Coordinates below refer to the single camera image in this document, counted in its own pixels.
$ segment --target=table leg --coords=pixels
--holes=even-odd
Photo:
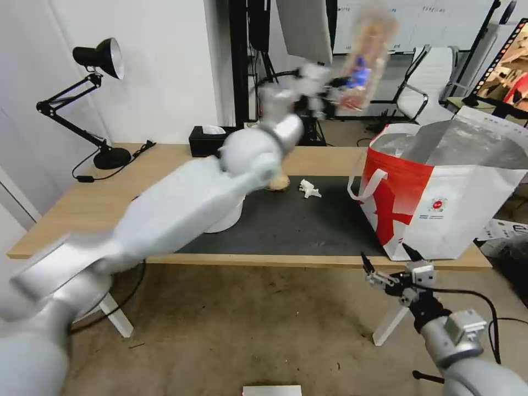
[[[99,303],[101,310],[107,315],[109,312],[117,308],[117,303],[113,297],[108,293]],[[132,335],[134,327],[127,319],[122,310],[117,310],[108,316],[108,319],[113,323],[115,328],[124,338],[129,338]]]
[[[372,335],[372,340],[374,341],[375,346],[381,347],[383,345],[389,335],[394,331],[396,326],[405,317],[407,312],[409,312],[409,308],[400,304],[391,308],[387,312],[383,318],[383,321],[376,328],[376,331],[374,331],[374,334]]]

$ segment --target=black table mat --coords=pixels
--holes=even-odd
[[[306,179],[322,198],[304,198],[298,186]],[[354,180],[359,187],[360,178]],[[178,253],[384,256],[384,250],[359,204],[347,192],[347,177],[290,176],[286,191],[252,192],[231,228],[203,234]]]

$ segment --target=concrete floor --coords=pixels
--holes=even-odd
[[[335,145],[372,136],[359,123],[323,128]],[[116,300],[137,276],[133,269],[117,278]],[[528,320],[526,307],[493,270],[441,272],[438,286],[480,291],[500,316]],[[472,296],[442,301],[490,318],[487,305]],[[440,385],[411,377],[414,369],[437,372],[411,317],[383,347],[373,346],[371,334],[394,303],[352,269],[148,265],[124,309],[133,336],[121,338],[107,321],[73,336],[64,394],[231,396],[243,385],[300,384],[305,396],[440,395]],[[501,322],[500,334],[505,366],[528,381],[528,326]]]

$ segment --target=shopping bag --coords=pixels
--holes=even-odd
[[[442,152],[438,147],[443,147],[447,133],[442,137],[442,133],[424,134],[423,131],[451,128],[454,122],[458,123],[457,127],[463,126],[459,128],[461,132],[457,130],[460,135],[466,133],[464,125],[472,124],[478,127],[467,129],[474,133],[499,136],[501,153],[504,154],[505,143],[507,147],[513,145],[515,149],[512,150],[517,151],[511,157],[515,160],[510,161],[509,154],[506,158],[495,158],[495,153],[488,153],[485,147],[483,152],[487,158],[480,162],[430,164],[431,159],[438,160],[437,153]],[[528,169],[528,131],[519,125],[466,107],[453,122],[436,124],[439,125],[387,126],[367,149],[358,194],[351,189],[353,177],[349,178],[350,196],[361,206],[391,260],[409,259],[403,242],[425,259],[458,258],[515,190]],[[383,147],[387,147],[390,143],[386,142],[398,139],[401,142],[402,138],[414,145],[392,153],[387,153],[385,148],[385,152],[377,149],[382,142],[385,142]],[[473,146],[469,157],[477,158],[475,153],[480,151]],[[446,153],[447,157],[451,155],[450,151]],[[417,157],[425,163],[404,159]],[[448,163],[464,162],[463,157],[449,158]],[[502,167],[490,166],[496,162]],[[513,163],[513,168],[503,166],[505,163]]]

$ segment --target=bag handle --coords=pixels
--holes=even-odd
[[[374,194],[374,191],[378,188],[378,186],[381,183],[381,180],[387,179],[388,173],[381,169],[376,169],[376,171],[373,173],[372,177],[367,183],[367,187],[365,187],[365,190],[363,191],[363,194],[361,195],[355,195],[352,192],[352,180],[353,177],[350,176],[348,178],[348,186],[346,187],[348,194],[350,197],[355,201],[362,201],[364,199],[369,198],[372,194]]]

